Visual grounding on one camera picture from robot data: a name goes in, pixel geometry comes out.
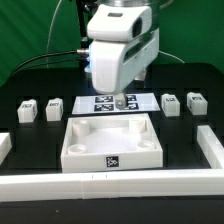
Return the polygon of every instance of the black cable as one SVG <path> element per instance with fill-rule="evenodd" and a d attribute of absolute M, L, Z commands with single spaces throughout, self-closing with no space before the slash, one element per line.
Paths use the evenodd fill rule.
<path fill-rule="evenodd" d="M 29 70 L 29 69 L 31 69 L 31 68 L 36 68 L 36 67 L 39 67 L 39 66 L 44 66 L 44 65 L 48 65 L 48 64 L 49 64 L 49 65 L 52 65 L 52 64 L 59 64 L 59 63 L 72 62 L 72 61 L 77 61 L 77 59 L 69 59 L 69 60 L 55 61 L 55 62 L 50 62 L 50 63 L 36 64 L 36 65 L 32 65 L 32 66 L 29 66 L 29 67 L 26 67 L 26 68 L 17 70 L 17 71 L 15 71 L 14 73 L 12 73 L 11 76 L 14 76 L 14 75 L 15 75 L 16 73 L 18 73 L 18 72 L 25 71 L 25 70 Z"/>
<path fill-rule="evenodd" d="M 86 32 L 84 15 L 83 15 L 83 12 L 82 12 L 82 4 L 81 4 L 80 0 L 76 0 L 76 6 L 77 6 L 78 17 L 79 17 L 80 35 L 81 35 L 81 37 L 86 37 L 87 32 Z"/>
<path fill-rule="evenodd" d="M 76 54 L 77 51 L 65 51 L 65 52 L 57 52 L 57 53 L 49 53 L 49 54 L 43 54 L 43 55 L 39 55 L 39 56 L 36 56 L 34 58 L 31 58 L 25 62 L 23 62 L 22 64 L 20 64 L 19 66 L 17 66 L 13 71 L 12 73 L 10 74 L 10 76 L 12 76 L 13 74 L 15 74 L 20 68 L 22 68 L 23 66 L 33 62 L 33 61 L 36 61 L 36 60 L 39 60 L 39 59 L 42 59 L 42 58 L 48 58 L 48 57 L 58 57 L 58 56 L 63 56 L 63 55 L 70 55 L 70 54 Z"/>

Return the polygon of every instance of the white cube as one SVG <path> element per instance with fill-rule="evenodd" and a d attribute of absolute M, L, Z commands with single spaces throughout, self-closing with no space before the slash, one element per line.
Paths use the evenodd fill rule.
<path fill-rule="evenodd" d="M 9 133 L 0 133 L 0 165 L 12 148 L 11 138 Z"/>
<path fill-rule="evenodd" d="M 208 102 L 200 93 L 187 94 L 187 107 L 193 115 L 206 115 Z"/>
<path fill-rule="evenodd" d="M 37 112 L 36 100 L 23 101 L 17 110 L 19 123 L 33 122 Z"/>
<path fill-rule="evenodd" d="M 63 100 L 49 100 L 46 107 L 47 121 L 60 121 L 63 114 Z"/>
<path fill-rule="evenodd" d="M 180 116 L 180 103 L 175 95 L 162 95 L 161 107 L 166 117 Z"/>

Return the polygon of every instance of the green background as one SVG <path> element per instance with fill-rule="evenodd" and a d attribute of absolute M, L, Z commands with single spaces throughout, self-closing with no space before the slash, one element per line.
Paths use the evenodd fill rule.
<path fill-rule="evenodd" d="M 58 1 L 0 0 L 0 85 L 18 64 L 46 53 Z M 77 49 L 79 41 L 75 1 L 63 0 L 55 20 L 50 52 Z M 213 64 L 224 72 L 224 1 L 174 0 L 160 11 L 160 50 L 185 62 Z M 160 54 L 156 63 L 179 62 Z M 77 65 L 70 62 L 60 66 Z"/>

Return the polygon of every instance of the open white box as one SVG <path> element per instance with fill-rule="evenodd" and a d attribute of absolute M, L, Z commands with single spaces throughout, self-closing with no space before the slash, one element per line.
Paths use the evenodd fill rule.
<path fill-rule="evenodd" d="M 148 114 L 69 118 L 64 173 L 158 168 L 163 152 Z"/>

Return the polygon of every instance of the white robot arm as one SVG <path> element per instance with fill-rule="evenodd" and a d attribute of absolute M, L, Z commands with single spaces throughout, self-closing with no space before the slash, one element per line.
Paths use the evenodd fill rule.
<path fill-rule="evenodd" d="M 159 0 L 153 2 L 159 6 Z M 150 0 L 107 1 L 89 22 L 92 82 L 98 93 L 120 96 L 157 57 L 159 29 L 152 25 L 158 12 L 151 6 Z"/>

